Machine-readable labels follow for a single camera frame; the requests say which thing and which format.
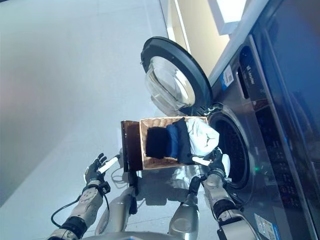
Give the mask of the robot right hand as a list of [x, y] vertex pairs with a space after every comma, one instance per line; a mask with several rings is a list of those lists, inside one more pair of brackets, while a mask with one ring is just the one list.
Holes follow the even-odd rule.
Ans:
[[193, 156], [195, 163], [209, 167], [210, 171], [221, 170], [224, 177], [228, 178], [231, 171], [231, 161], [228, 154], [223, 153], [219, 147], [216, 147], [211, 153], [204, 157]]

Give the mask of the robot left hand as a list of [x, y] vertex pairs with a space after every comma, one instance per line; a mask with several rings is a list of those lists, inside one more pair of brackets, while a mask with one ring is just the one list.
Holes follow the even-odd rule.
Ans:
[[95, 181], [99, 181], [103, 183], [106, 172], [121, 158], [120, 154], [115, 155], [110, 160], [104, 155], [104, 153], [100, 153], [93, 162], [86, 168], [83, 178], [86, 185], [90, 185]]

